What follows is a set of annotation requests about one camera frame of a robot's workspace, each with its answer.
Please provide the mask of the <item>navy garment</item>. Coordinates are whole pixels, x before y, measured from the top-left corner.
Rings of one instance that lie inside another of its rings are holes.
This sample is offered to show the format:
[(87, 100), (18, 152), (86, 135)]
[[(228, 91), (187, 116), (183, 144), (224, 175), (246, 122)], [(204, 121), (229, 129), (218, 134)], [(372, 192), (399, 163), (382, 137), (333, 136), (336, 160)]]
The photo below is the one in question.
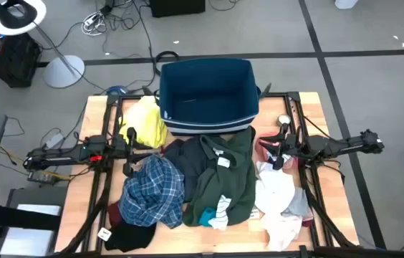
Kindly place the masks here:
[(206, 170), (208, 157), (205, 154), (201, 137), (188, 140), (176, 139), (163, 151), (167, 158), (184, 175), (185, 202), (194, 197), (199, 176)]

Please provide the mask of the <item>maroon garment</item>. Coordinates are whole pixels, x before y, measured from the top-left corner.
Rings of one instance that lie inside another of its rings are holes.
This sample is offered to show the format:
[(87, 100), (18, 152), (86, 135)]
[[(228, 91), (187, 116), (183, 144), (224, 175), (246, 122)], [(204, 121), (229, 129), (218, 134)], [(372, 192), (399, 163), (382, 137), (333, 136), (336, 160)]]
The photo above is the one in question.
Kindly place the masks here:
[(119, 202), (110, 204), (107, 208), (108, 218), (111, 226), (118, 226), (122, 223), (122, 215), (119, 210)]

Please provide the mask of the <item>white striped sock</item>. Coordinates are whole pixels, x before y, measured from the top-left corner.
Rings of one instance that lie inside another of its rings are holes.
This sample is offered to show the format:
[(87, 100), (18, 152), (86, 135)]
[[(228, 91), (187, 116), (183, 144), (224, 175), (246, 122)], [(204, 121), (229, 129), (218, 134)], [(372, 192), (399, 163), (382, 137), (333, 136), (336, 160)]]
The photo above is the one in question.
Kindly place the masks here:
[(227, 209), (231, 203), (231, 199), (225, 197), (224, 195), (221, 195), (220, 199), (218, 200), (217, 208), (216, 208), (216, 214), (212, 219), (208, 220), (208, 224), (213, 228), (213, 229), (218, 229), (221, 231), (225, 231), (228, 222), (229, 222), (229, 217), (227, 215)]
[[(287, 163), (288, 160), (292, 159), (291, 156), (287, 155), (287, 154), (283, 154), (282, 158), (284, 160), (284, 163)], [(266, 152), (266, 161), (269, 163), (275, 163), (277, 160), (277, 156), (272, 155), (269, 151)]]

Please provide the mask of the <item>blue plaid shirt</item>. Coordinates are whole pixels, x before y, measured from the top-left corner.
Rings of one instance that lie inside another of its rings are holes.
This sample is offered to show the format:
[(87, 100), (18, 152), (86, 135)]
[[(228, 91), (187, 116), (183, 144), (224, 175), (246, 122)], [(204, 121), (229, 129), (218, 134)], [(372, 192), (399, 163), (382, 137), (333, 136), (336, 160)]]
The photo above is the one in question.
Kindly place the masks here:
[(136, 226), (183, 223), (184, 175), (167, 158), (151, 155), (125, 179), (119, 200), (123, 220)]

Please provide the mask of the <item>black box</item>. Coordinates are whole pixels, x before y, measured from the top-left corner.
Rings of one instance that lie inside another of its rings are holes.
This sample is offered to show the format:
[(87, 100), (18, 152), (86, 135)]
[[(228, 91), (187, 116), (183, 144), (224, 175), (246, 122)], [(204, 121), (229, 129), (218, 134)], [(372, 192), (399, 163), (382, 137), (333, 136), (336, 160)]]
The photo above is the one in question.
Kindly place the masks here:
[(200, 14), (206, 10), (206, 0), (149, 0), (155, 18)]

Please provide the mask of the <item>coral pink garment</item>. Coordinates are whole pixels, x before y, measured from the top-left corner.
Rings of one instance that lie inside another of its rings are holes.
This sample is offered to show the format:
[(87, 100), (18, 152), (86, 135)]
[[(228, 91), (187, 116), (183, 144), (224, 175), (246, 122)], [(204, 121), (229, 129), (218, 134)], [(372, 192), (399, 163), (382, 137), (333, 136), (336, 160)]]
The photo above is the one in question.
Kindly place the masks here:
[[(259, 145), (260, 142), (264, 142), (266, 144), (269, 144), (269, 142), (265, 142), (263, 140), (260, 140), (259, 138), (256, 140), (255, 142), (255, 151), (256, 153), (259, 155), (259, 160), (263, 161), (263, 162), (267, 162), (266, 161), (266, 152), (267, 150), (265, 150), (262, 146)], [(296, 168), (298, 166), (298, 159), (294, 156), (291, 156), (292, 159), (288, 160), (287, 163), (284, 163), (282, 168), (283, 169), (290, 169), (290, 168)]]

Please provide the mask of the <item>yellow garment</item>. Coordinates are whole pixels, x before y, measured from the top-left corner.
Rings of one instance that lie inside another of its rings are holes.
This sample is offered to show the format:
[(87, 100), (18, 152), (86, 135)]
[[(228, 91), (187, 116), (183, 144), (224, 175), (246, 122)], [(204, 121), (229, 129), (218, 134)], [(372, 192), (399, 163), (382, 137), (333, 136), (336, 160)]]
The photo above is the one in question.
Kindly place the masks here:
[(168, 129), (160, 116), (160, 107), (153, 96), (141, 97), (129, 107), (123, 119), (119, 134), (124, 136), (128, 143), (127, 131), (133, 128), (136, 132), (136, 141), (152, 148), (159, 148), (166, 142)]

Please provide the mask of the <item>black table frame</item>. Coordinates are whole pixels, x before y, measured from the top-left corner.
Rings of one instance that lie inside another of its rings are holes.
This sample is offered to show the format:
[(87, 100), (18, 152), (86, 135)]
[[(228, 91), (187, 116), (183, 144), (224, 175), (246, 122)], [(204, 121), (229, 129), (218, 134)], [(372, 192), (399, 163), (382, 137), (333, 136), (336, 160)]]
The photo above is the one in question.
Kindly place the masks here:
[[(320, 129), (328, 133), (326, 120), (323, 114), (320, 98), (317, 92), (288, 92), (287, 98), (283, 94), (270, 93), (264, 99), (259, 101), (259, 114), (252, 122), (252, 126), (257, 132), (257, 138), (262, 133), (277, 133), (279, 127), (277, 118), (285, 111), (291, 110), (294, 118), (294, 125), (297, 128), (300, 120), (299, 114), (303, 114), (312, 120)], [(82, 137), (101, 133), (103, 115), (106, 110), (107, 97), (89, 96), (87, 107), (82, 121)], [(97, 202), (105, 185), (106, 176), (111, 175), (112, 180), (109, 191), (108, 204), (116, 202), (121, 193), (125, 175), (122, 173), (125, 159), (113, 161), (112, 172), (110, 174), (95, 174), (90, 171), (85, 175), (77, 176), (68, 185), (67, 196), (64, 203), (62, 220), (54, 250), (62, 251), (68, 246), (75, 234), (79, 231), (84, 220), (87, 218), (90, 205), (92, 187), (98, 186), (94, 190), (94, 202)], [(307, 178), (312, 184), (309, 184), (311, 192), (317, 197), (317, 190), (314, 186), (319, 183), (322, 197), (320, 198), (325, 207), (327, 215), (334, 222), (336, 227), (353, 244), (359, 245), (359, 239), (350, 212), (348, 200), (345, 193), (345, 187), (342, 183), (342, 177), (335, 169), (338, 167), (336, 162), (326, 162), (326, 166), (319, 167), (314, 173), (306, 170)], [(313, 250), (312, 232), (317, 234), (319, 245), (329, 246), (326, 243), (323, 223), (314, 210), (315, 229), (303, 227), (299, 236), (293, 240), (286, 251), (299, 251), (299, 246), (306, 246), (307, 250)], [(269, 235), (262, 228), (260, 219), (248, 219), (241, 224), (229, 226), (226, 231), (217, 231), (207, 227), (188, 227), (181, 225), (174, 229), (169, 229), (166, 225), (158, 222), (155, 236), (150, 245), (145, 249), (136, 249), (130, 252), (122, 253), (119, 250), (107, 251), (102, 240), (97, 237), (100, 228), (110, 227), (108, 215), (102, 217), (98, 215), (94, 220), (90, 231), (88, 232), (89, 241), (87, 251), (95, 251), (97, 247), (102, 255), (112, 255), (113, 258), (150, 255), (150, 257), (159, 257), (159, 255), (170, 255), (176, 257), (177, 254), (191, 254), (192, 257), (256, 257), (265, 255), (269, 257), (278, 255), (278, 252), (268, 252), (267, 242)]]

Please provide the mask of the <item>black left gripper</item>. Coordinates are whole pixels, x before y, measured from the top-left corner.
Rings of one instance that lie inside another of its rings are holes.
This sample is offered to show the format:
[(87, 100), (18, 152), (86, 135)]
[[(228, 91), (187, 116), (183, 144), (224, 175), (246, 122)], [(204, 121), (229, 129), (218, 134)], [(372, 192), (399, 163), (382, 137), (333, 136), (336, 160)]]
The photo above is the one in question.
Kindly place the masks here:
[(127, 129), (126, 138), (123, 134), (118, 133), (115, 135), (114, 143), (114, 157), (116, 159), (125, 159), (126, 162), (123, 164), (122, 173), (127, 177), (132, 177), (134, 174), (133, 164), (136, 164), (136, 160), (142, 160), (149, 156), (160, 156), (159, 153), (133, 153), (133, 149), (138, 150), (152, 150), (153, 147), (144, 145), (135, 141), (137, 132), (134, 128), (130, 127)]

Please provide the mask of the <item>white garment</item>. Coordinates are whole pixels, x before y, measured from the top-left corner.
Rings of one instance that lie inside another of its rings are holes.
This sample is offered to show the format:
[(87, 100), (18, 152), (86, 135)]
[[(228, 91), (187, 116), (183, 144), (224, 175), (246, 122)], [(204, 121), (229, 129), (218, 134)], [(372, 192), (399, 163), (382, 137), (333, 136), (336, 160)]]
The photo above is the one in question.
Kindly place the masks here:
[(274, 170), (272, 164), (263, 161), (256, 162), (256, 170), (256, 208), (265, 214), (280, 214), (294, 197), (293, 176), (282, 169)]

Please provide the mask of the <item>black garment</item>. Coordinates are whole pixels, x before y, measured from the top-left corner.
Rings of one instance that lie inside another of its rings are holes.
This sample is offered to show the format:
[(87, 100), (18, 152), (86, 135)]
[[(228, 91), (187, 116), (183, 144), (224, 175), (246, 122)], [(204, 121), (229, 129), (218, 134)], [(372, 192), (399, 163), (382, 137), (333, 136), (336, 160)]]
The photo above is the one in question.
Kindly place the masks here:
[(108, 251), (119, 249), (122, 252), (148, 247), (155, 235), (157, 226), (156, 223), (150, 226), (137, 226), (128, 224), (123, 220), (110, 223), (109, 230), (112, 235), (105, 242), (105, 248)]

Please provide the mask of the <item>teal garment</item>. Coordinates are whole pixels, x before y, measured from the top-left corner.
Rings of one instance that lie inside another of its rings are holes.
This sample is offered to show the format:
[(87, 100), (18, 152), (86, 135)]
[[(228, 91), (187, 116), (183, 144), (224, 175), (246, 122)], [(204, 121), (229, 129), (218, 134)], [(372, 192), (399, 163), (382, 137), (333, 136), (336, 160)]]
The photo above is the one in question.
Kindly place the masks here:
[(205, 227), (211, 227), (209, 221), (216, 217), (216, 210), (208, 207), (204, 209), (203, 213), (201, 214), (198, 224)]

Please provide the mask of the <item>grey garment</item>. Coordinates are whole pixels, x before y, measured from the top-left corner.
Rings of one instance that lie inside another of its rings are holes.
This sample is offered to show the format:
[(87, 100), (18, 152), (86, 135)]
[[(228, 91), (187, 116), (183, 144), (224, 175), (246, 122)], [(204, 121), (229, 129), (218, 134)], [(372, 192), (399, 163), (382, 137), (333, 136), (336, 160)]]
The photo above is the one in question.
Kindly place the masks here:
[(302, 188), (295, 188), (293, 198), (288, 207), (282, 212), (282, 215), (295, 215), (302, 218), (312, 217), (307, 195)]

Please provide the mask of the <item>pale pink garment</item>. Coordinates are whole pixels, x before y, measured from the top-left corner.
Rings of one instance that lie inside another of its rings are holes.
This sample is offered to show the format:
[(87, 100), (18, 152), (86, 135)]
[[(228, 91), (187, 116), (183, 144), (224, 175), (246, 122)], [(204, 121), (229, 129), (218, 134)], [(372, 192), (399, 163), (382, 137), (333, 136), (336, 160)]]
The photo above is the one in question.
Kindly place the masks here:
[(267, 248), (271, 251), (284, 251), (299, 236), (302, 217), (295, 215), (265, 214), (261, 224), (269, 235)]

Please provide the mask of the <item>dark green hoodie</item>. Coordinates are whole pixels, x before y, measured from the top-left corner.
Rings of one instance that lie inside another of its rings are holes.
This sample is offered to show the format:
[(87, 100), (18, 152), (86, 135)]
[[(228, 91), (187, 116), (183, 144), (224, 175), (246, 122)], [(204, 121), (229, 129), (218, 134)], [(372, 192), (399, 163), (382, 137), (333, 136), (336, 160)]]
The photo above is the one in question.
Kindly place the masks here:
[(207, 208), (217, 209), (221, 197), (231, 200), (221, 218), (229, 226), (250, 217), (256, 197), (253, 142), (256, 131), (249, 126), (228, 140), (216, 135), (201, 135), (201, 147), (208, 166), (198, 177), (195, 193), (183, 212), (186, 226), (198, 226)]

